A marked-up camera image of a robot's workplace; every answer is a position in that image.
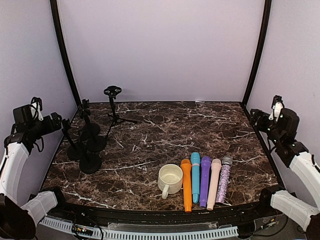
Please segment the black stand of orange microphone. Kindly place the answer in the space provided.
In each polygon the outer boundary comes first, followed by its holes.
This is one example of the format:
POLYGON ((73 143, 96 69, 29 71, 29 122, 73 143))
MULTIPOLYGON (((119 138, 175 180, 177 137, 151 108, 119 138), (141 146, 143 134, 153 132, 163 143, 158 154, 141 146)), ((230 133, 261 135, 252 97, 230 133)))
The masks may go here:
POLYGON ((64 137, 67 139, 67 141, 70 144, 70 146, 67 149, 66 154, 70 160, 78 161, 82 157, 85 156, 85 153, 87 152, 87 148, 83 142, 81 142, 81 141, 75 142, 71 139, 70 134, 69 134, 69 129, 71 128, 71 124, 70 124, 69 119, 63 119, 61 124, 62 124, 61 131, 62 131, 64 137))

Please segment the black stand of blue microphone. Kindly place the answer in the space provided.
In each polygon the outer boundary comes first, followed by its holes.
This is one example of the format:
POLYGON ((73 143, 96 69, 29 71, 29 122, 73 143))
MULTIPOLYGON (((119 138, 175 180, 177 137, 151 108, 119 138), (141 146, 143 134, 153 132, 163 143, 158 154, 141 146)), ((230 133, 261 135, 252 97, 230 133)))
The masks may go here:
POLYGON ((83 99, 82 103, 79 105, 80 118, 84 120, 85 124, 82 128, 81 138, 87 140, 92 136, 97 136, 100 133, 100 126, 97 123, 91 122, 89 116, 91 111, 89 110, 90 101, 88 99, 83 99))

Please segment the black stand of purple microphone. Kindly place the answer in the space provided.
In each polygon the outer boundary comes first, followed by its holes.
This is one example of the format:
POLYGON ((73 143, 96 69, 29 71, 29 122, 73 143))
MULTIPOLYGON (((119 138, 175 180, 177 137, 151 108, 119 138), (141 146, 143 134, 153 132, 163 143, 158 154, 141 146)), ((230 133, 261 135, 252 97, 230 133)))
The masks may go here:
POLYGON ((83 135, 86 135, 86 148, 93 153, 102 151, 106 145, 107 140, 104 136, 94 134, 91 131, 84 131, 83 135))

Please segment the black stand of pink microphone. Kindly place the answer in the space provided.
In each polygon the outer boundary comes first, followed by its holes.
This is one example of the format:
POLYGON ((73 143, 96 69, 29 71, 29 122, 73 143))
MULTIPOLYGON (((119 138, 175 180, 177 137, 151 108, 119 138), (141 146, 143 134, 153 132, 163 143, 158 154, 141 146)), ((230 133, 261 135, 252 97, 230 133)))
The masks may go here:
POLYGON ((94 153, 87 152, 83 145, 80 145, 82 157, 79 160, 79 169, 84 174, 93 174, 97 172, 102 166, 101 158, 94 153))

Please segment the purple toy microphone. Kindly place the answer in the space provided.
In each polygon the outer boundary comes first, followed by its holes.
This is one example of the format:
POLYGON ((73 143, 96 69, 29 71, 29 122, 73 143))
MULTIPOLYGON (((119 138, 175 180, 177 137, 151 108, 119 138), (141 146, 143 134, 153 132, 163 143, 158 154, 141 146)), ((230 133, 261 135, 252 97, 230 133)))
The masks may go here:
POLYGON ((211 158, 209 156, 203 156, 200 161, 200 167, 201 167, 201 179, 200 179, 199 206, 200 208, 206 208, 208 191, 209 191, 211 158))

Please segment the black tripod microphone stand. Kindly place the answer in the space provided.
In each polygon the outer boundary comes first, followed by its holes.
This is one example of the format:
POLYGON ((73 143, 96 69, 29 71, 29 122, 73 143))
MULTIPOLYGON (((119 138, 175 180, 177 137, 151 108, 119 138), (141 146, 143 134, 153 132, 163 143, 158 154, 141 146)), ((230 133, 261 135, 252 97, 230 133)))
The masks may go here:
POLYGON ((118 86, 115 86, 115 85, 111 85, 111 86, 108 86, 104 91, 103 93, 108 96, 108 99, 109 99, 109 104, 110 104, 110 107, 111 107, 111 111, 112 111, 112 114, 108 114, 109 117, 112 118, 112 121, 111 121, 111 124, 109 126, 109 129, 108 129, 108 132, 107 134, 105 135, 105 139, 107 140, 108 137, 109 137, 109 134, 110 134, 110 131, 113 127, 121 124, 121 123, 124 123, 124 122, 129 122, 129 123, 133 123, 133 124, 138 124, 138 121, 137 120, 132 120, 132 119, 126 119, 126 118, 122 118, 120 117, 117 113, 116 113, 116 105, 115 105, 115 102, 114 100, 117 98, 117 95, 120 94, 122 92, 122 88, 121 87, 118 87, 118 86))

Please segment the blue toy microphone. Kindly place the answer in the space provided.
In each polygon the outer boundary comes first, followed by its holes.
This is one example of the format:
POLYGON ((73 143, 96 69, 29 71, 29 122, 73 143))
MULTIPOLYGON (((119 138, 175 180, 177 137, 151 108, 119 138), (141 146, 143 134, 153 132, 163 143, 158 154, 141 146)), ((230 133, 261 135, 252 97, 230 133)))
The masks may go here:
POLYGON ((191 184, 192 184, 192 202, 199 202, 200 197, 200 164, 201 157, 198 152, 193 152, 190 157, 191 161, 191 184))

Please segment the pink toy microphone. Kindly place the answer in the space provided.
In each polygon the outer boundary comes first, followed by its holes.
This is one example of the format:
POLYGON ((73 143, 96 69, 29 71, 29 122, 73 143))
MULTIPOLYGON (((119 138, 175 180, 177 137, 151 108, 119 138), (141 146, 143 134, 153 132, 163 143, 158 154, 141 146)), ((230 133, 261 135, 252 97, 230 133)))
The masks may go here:
POLYGON ((211 163, 211 177, 210 177, 208 198, 207 198, 207 204, 206 204, 206 209, 208 211, 212 211, 214 209, 221 168, 222 168, 221 160, 218 158, 213 159, 211 163))

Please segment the silver glitter microphone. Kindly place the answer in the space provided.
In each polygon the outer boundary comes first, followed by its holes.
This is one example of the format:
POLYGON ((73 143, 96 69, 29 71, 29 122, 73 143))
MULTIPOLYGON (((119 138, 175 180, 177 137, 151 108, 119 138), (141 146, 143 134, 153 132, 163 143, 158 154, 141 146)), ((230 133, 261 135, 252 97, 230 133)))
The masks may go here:
POLYGON ((217 194, 215 199, 216 203, 222 204, 225 201, 227 190, 228 190, 232 163, 233 163, 233 158, 231 156, 226 155, 222 158, 218 189, 217 189, 217 194))

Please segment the orange toy microphone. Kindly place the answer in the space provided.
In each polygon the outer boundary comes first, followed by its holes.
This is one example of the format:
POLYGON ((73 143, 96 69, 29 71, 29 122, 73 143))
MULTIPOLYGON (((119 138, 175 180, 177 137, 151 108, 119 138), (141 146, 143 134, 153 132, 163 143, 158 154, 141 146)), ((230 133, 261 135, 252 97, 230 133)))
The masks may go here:
POLYGON ((183 203, 184 211, 186 213, 192 212, 193 199, 192 199, 192 179, 191 179, 191 170, 192 164, 189 159, 183 159, 181 161, 180 167, 183 172, 183 203))

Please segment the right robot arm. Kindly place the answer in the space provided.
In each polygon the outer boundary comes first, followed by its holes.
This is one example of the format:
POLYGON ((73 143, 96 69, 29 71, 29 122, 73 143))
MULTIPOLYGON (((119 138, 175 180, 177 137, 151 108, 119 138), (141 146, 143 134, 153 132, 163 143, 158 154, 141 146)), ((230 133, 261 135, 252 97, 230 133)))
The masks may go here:
POLYGON ((293 173, 303 182, 311 194, 316 206, 305 203, 287 190, 272 190, 270 197, 255 205, 255 213, 266 217, 271 211, 279 210, 296 222, 305 232, 307 239, 320 238, 320 166, 314 155, 295 136, 300 118, 291 109, 282 108, 268 114, 253 108, 250 111, 250 123, 258 131, 267 134, 273 142, 275 152, 293 173))

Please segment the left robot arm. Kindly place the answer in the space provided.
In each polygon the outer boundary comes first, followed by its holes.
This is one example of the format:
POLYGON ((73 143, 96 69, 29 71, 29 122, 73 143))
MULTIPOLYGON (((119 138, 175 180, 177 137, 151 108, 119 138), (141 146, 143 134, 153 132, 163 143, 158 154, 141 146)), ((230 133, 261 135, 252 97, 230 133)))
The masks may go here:
POLYGON ((39 222, 52 210, 67 218, 70 206, 59 187, 41 191, 24 205, 18 203, 22 170, 37 140, 62 127, 62 117, 53 112, 42 116, 42 107, 28 104, 13 110, 14 125, 4 140, 0 164, 0 236, 3 239, 32 240, 39 222))

